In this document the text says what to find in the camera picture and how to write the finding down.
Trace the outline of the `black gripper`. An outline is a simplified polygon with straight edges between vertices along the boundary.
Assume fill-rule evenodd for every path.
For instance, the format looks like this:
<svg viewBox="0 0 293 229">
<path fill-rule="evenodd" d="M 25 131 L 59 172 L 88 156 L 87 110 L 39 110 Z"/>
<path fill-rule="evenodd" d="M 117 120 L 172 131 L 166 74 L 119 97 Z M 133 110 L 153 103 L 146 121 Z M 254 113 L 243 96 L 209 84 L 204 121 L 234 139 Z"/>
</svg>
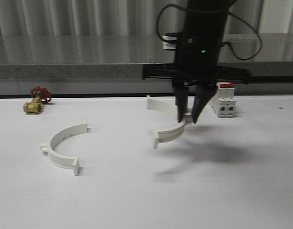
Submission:
<svg viewBox="0 0 293 229">
<path fill-rule="evenodd" d="M 169 32 L 160 36 L 163 46 L 175 52 L 173 63 L 145 64 L 142 79 L 166 78 L 173 79 L 172 87 L 175 105 L 178 107 L 180 123 L 188 108 L 189 88 L 184 81 L 207 83 L 212 81 L 232 81 L 233 83 L 249 83 L 251 73 L 246 69 L 218 66 L 218 58 L 222 46 L 224 32 L 197 34 Z M 212 97 L 217 93 L 216 83 L 199 84 L 196 86 L 195 99 L 192 107 L 192 122 L 196 123 L 201 112 Z"/>
</svg>

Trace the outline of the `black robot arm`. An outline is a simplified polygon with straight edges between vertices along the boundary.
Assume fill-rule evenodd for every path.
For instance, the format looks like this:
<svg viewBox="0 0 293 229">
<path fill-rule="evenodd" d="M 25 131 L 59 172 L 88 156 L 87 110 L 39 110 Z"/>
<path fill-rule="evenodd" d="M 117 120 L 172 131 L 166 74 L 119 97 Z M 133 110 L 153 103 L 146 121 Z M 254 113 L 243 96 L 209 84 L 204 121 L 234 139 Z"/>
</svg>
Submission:
<svg viewBox="0 0 293 229">
<path fill-rule="evenodd" d="M 145 64 L 142 77 L 171 79 L 178 121 L 188 107 L 188 91 L 195 86 L 195 100 L 191 110 L 195 123 L 205 105 L 217 92 L 218 81 L 247 83 L 251 73 L 245 69 L 218 66 L 222 38 L 232 0 L 189 0 L 184 26 L 170 40 L 176 46 L 173 63 Z"/>
</svg>

